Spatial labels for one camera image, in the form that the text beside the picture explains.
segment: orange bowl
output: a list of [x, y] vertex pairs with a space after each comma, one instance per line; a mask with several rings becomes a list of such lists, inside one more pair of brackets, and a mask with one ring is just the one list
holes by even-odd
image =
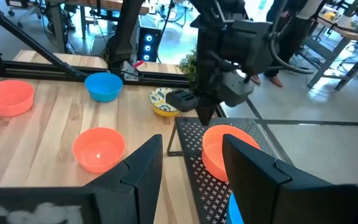
[[16, 116], [29, 110], [34, 103], [34, 88], [20, 80], [0, 82], [0, 116]]
[[205, 132], [201, 153], [203, 164], [212, 176], [223, 182], [229, 182], [223, 162], [222, 144], [224, 134], [231, 134], [257, 149], [260, 149], [260, 147], [251, 136], [233, 126], [216, 125]]
[[124, 149], [124, 137], [110, 128], [86, 130], [73, 144], [75, 159], [84, 169], [94, 173], [103, 173], [113, 168], [121, 161]]

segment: blue bowl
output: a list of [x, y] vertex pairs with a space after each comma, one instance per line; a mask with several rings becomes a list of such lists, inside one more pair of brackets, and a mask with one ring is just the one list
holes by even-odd
[[107, 103], [118, 97], [122, 89], [122, 80], [111, 73], [95, 73], [85, 79], [85, 88], [92, 100]]
[[226, 223], [244, 224], [244, 222], [242, 221], [239, 207], [237, 206], [236, 199], [234, 198], [234, 194], [230, 195], [229, 208], [227, 209]]

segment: patterned bowl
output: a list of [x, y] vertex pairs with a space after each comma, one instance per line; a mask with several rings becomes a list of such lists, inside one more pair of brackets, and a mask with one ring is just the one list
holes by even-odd
[[161, 116], [175, 116], [179, 113], [178, 109], [165, 101], [167, 93], [172, 91], [171, 88], [159, 87], [150, 92], [149, 100], [153, 105], [154, 112]]

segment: blue light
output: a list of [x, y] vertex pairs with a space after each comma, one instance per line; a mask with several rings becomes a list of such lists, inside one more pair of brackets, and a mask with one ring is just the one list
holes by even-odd
[[145, 41], [146, 43], [152, 43], [152, 42], [154, 42], [154, 36], [151, 35], [151, 34], [146, 34], [146, 35], [144, 36], [144, 41]]
[[150, 56], [149, 55], [143, 55], [143, 60], [145, 60], [145, 61], [150, 60]]
[[143, 49], [144, 49], [145, 52], [150, 52], [150, 51], [152, 50], [152, 46], [150, 46], [149, 44], [147, 44], [147, 45], [145, 45], [145, 46], [143, 47]]

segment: potted plant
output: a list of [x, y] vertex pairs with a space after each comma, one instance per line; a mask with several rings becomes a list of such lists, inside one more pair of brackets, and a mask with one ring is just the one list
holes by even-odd
[[196, 81], [196, 58], [197, 48], [194, 47], [189, 54], [180, 60], [179, 69], [183, 72], [184, 76], [189, 80], [190, 89], [193, 88]]

